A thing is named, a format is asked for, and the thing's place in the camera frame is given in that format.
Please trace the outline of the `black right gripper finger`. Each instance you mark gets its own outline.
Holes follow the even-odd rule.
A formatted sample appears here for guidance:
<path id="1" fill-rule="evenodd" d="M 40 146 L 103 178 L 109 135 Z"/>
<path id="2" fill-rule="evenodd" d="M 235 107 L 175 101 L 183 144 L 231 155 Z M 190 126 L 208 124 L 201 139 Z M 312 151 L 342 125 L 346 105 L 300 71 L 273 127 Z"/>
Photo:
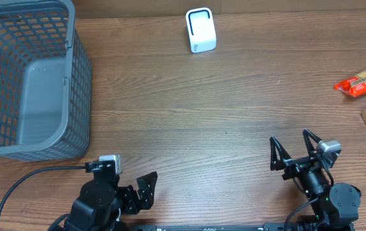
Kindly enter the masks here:
<path id="1" fill-rule="evenodd" d="M 312 142 L 315 142 L 318 144 L 322 139 L 318 136 L 316 136 L 314 133 L 312 133 L 307 128 L 303 129 L 302 131 L 304 142 L 306 145 L 306 149 L 308 151 L 309 156 L 313 156 L 316 152 L 315 147 L 313 146 Z"/>
<path id="2" fill-rule="evenodd" d="M 270 138 L 270 170 L 278 171 L 287 168 L 292 162 L 291 156 L 284 149 L 281 143 L 272 136 Z"/>

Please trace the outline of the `white barcode scanner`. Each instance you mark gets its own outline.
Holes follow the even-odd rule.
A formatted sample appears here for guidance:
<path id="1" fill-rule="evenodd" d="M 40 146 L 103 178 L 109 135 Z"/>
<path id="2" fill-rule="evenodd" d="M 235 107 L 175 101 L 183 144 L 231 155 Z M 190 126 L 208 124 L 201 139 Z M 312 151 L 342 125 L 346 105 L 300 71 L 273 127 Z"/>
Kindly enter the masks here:
<path id="1" fill-rule="evenodd" d="M 186 13 L 187 32 L 192 53 L 212 51 L 216 48 L 216 30 L 212 11 L 207 7 Z"/>

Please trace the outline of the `grey plastic basket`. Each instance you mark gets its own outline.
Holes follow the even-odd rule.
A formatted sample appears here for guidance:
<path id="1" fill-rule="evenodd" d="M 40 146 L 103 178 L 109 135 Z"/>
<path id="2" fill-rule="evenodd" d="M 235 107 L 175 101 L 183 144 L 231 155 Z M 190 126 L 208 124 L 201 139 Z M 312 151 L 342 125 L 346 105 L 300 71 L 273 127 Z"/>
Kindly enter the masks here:
<path id="1" fill-rule="evenodd" d="M 86 154 L 92 64 L 69 0 L 0 1 L 0 157 Z"/>

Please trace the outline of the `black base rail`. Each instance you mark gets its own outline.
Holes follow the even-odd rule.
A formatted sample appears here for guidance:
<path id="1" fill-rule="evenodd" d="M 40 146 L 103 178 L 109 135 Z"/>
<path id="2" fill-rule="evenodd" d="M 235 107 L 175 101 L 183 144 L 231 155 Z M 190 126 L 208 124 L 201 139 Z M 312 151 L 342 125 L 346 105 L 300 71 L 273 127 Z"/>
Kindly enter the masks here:
<path id="1" fill-rule="evenodd" d="M 264 225 L 252 226 L 155 226 L 155 225 L 136 225 L 128 228 L 130 231 L 303 231 L 314 230 L 290 223 L 287 228 L 282 223 L 265 223 Z"/>

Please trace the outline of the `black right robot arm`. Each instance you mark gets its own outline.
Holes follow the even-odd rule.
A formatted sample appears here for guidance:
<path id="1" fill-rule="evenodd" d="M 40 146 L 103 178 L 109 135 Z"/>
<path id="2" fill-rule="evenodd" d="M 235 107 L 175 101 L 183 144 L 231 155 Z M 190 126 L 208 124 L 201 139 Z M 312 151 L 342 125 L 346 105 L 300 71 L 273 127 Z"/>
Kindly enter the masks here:
<path id="1" fill-rule="evenodd" d="M 292 179 L 308 199 L 276 229 L 353 230 L 362 192 L 351 184 L 336 183 L 330 172 L 340 156 L 341 144 L 324 141 L 306 128 L 302 135 L 308 155 L 298 159 L 293 159 L 274 136 L 270 138 L 270 169 L 283 170 L 282 178 Z"/>

